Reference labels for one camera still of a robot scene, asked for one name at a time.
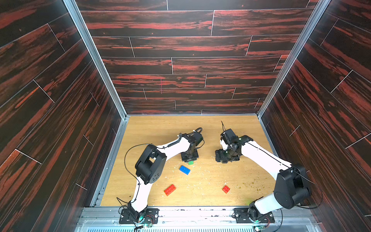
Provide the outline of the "blue lego brick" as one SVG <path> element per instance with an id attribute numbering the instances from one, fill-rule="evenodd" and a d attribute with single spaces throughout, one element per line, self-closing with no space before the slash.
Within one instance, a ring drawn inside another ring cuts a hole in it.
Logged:
<path id="1" fill-rule="evenodd" d="M 181 167 L 179 168 L 179 170 L 186 174 L 186 175 L 189 175 L 190 174 L 190 169 L 186 168 L 185 166 L 181 165 Z"/>

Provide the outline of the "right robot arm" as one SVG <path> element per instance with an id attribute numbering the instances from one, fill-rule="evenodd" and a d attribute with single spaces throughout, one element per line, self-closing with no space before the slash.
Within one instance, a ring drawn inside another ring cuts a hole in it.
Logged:
<path id="1" fill-rule="evenodd" d="M 248 213 L 252 221 L 260 220 L 274 210 L 291 209 L 311 196 L 306 169 L 268 152 L 247 135 L 238 137 L 233 130 L 221 133 L 221 149 L 215 151 L 215 160 L 221 163 L 239 161 L 247 157 L 267 171 L 275 180 L 273 193 L 253 201 Z"/>

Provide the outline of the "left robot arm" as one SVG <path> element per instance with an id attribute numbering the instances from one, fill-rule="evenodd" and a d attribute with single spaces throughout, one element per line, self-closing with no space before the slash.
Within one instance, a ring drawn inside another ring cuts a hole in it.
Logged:
<path id="1" fill-rule="evenodd" d="M 178 138 L 165 145 L 146 144 L 142 155 L 135 164 L 136 189 L 133 199 L 128 202 L 128 212 L 134 222 L 140 222 L 145 217 L 148 207 L 148 197 L 153 183 L 161 176 L 165 163 L 180 154 L 185 163 L 199 158 L 198 145 L 204 141 L 202 128 L 193 132 L 180 133 Z"/>

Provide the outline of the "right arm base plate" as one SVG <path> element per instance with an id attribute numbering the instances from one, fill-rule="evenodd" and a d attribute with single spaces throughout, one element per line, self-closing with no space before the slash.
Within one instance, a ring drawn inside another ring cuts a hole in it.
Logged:
<path id="1" fill-rule="evenodd" d="M 255 223 L 255 224 L 268 224 L 275 223 L 272 212 L 261 214 L 256 209 L 249 207 L 234 208 L 232 217 L 236 219 L 237 223 Z"/>

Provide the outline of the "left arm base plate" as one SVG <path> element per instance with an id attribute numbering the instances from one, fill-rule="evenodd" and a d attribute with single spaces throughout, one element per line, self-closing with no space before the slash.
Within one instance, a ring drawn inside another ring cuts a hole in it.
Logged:
<path id="1" fill-rule="evenodd" d="M 157 224 L 158 208 L 146 208 L 141 212 L 122 208 L 120 212 L 119 224 Z"/>

